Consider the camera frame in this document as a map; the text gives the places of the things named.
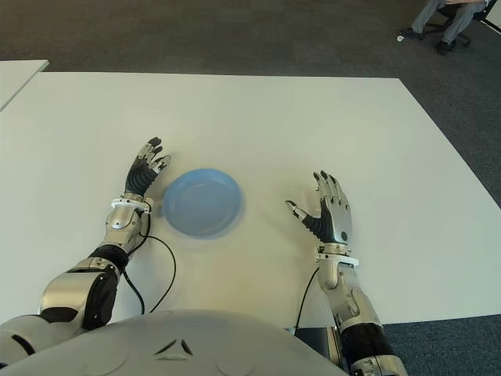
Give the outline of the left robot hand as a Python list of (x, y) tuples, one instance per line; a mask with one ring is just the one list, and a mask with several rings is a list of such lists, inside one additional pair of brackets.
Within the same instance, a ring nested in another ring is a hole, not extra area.
[(139, 150), (125, 180), (125, 193), (145, 197), (160, 172), (169, 166), (171, 156), (159, 156), (163, 150), (161, 144), (159, 137), (153, 137)]

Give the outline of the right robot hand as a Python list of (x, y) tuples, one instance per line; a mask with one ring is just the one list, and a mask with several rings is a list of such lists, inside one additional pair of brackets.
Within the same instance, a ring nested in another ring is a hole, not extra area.
[(323, 244), (347, 245), (352, 228), (351, 208), (340, 183), (321, 170), (313, 173), (319, 193), (320, 216), (314, 217), (293, 201), (285, 201), (293, 216)]

